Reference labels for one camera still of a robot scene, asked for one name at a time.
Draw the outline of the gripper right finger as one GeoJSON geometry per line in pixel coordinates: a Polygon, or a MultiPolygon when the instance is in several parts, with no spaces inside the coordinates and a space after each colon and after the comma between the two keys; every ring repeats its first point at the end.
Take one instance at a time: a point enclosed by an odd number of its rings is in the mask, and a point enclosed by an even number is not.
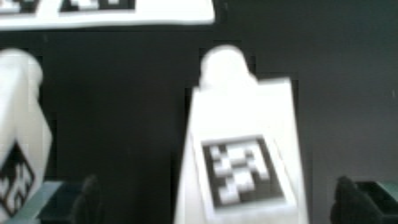
{"type": "Polygon", "coordinates": [[[333,224],[398,224],[398,180],[338,179],[333,224]]]}

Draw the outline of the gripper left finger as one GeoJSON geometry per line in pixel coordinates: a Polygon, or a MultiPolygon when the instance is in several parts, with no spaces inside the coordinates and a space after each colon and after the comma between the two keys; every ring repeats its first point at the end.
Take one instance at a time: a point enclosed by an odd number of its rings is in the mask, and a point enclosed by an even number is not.
{"type": "Polygon", "coordinates": [[[40,224],[104,224],[102,186],[95,175],[83,182],[47,181],[36,196],[40,224]]]}

